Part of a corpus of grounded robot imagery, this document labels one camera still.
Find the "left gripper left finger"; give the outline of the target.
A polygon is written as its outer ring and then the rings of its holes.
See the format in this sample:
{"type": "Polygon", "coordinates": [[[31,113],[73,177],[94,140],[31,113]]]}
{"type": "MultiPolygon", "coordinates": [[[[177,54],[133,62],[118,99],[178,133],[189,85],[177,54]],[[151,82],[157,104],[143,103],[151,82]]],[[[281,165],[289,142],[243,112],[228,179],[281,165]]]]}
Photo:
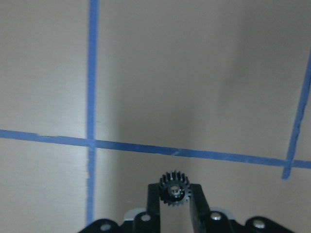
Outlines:
{"type": "Polygon", "coordinates": [[[147,221],[149,233],[160,233],[160,197],[159,185],[157,183],[148,185],[147,192],[147,221]]]}

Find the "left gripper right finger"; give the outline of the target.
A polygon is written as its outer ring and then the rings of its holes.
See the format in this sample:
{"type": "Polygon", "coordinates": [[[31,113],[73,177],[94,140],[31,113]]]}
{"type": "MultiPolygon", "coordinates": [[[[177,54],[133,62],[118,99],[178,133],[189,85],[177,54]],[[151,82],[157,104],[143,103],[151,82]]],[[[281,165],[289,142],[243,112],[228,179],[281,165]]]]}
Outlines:
{"type": "Polygon", "coordinates": [[[191,184],[190,189],[190,217],[193,231],[206,233],[210,207],[200,184],[191,184]]]}

